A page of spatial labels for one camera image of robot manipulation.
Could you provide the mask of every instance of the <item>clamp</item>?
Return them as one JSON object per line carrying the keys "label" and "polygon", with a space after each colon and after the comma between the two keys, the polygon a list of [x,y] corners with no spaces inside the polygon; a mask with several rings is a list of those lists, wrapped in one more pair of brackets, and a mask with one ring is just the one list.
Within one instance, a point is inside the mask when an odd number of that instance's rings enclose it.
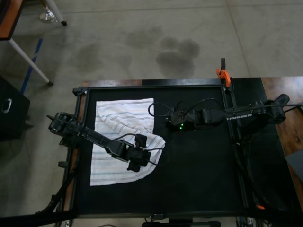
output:
{"label": "clamp", "polygon": [[221,70],[216,69],[218,78],[225,79],[225,86],[229,88],[231,86],[231,77],[229,76],[228,71],[225,70],[225,58],[221,58]]}

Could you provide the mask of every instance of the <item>white table leg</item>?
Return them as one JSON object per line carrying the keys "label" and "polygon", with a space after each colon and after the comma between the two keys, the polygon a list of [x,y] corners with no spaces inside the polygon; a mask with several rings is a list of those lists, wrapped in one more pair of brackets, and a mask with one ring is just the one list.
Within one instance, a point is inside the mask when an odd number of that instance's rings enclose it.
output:
{"label": "white table leg", "polygon": [[62,24],[63,26],[66,26],[67,23],[66,23],[66,21],[63,19],[63,17],[62,17],[62,15],[61,15],[60,11],[58,10],[58,7],[57,7],[56,3],[54,2],[54,0],[46,0],[46,2],[47,2],[47,4],[49,5],[49,7],[51,8],[52,12],[55,14],[57,20],[58,20],[59,22],[61,22],[61,24]]}
{"label": "white table leg", "polygon": [[28,64],[47,82],[48,85],[52,86],[53,83],[44,75],[44,73],[33,63],[32,60],[24,53],[24,51],[15,43],[13,39],[9,40],[9,43],[14,49],[28,62]]}

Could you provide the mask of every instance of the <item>metal stand base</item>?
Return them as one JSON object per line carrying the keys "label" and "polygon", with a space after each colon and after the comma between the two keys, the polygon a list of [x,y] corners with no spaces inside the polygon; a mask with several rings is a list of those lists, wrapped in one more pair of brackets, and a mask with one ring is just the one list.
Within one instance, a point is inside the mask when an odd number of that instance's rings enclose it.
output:
{"label": "metal stand base", "polygon": [[45,12],[40,14],[40,20],[45,23],[58,22],[54,13],[46,6]]}
{"label": "metal stand base", "polygon": [[60,11],[58,10],[58,7],[57,7],[56,3],[54,2],[54,0],[46,0],[46,3],[48,4],[49,8],[51,8],[51,10],[54,13],[54,15],[56,16],[57,20],[60,21],[63,26],[66,26],[67,23],[63,19],[63,17],[61,15]]}

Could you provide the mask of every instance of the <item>striped towel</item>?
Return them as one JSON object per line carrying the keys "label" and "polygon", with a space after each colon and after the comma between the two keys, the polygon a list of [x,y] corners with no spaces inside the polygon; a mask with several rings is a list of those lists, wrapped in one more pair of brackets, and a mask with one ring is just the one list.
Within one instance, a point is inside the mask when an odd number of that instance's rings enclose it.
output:
{"label": "striped towel", "polygon": [[[117,100],[96,103],[95,131],[114,139],[127,133],[147,136],[147,149],[164,148],[162,137],[153,135],[154,117],[148,113],[153,98],[141,100]],[[134,144],[134,136],[122,140]],[[158,163],[162,150],[151,151],[150,161]],[[108,185],[133,182],[150,174],[155,165],[148,163],[138,173],[127,171],[128,163],[112,158],[106,151],[94,144],[90,167],[90,185]]]}

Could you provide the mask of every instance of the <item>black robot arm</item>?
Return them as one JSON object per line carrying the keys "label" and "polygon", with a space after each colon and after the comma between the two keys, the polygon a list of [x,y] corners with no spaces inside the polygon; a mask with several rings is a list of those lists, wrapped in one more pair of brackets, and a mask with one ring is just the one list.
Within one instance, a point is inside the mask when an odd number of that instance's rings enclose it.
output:
{"label": "black robot arm", "polygon": [[289,96],[282,94],[274,101],[257,101],[248,106],[237,106],[226,109],[204,108],[196,109],[189,113],[181,110],[170,111],[167,117],[167,127],[175,131],[200,130],[212,128],[223,121],[254,117],[243,128],[244,134],[252,134],[267,124],[282,123],[286,119],[283,107],[287,106],[288,102]]}
{"label": "black robot arm", "polygon": [[48,129],[62,136],[60,145],[76,148],[81,139],[86,139],[100,147],[103,147],[112,157],[124,162],[129,162],[127,170],[138,172],[141,166],[147,166],[151,153],[145,149],[147,137],[141,134],[135,135],[135,146],[123,140],[111,140],[77,121],[74,115],[69,113],[57,113],[55,117],[47,116],[52,120]]}

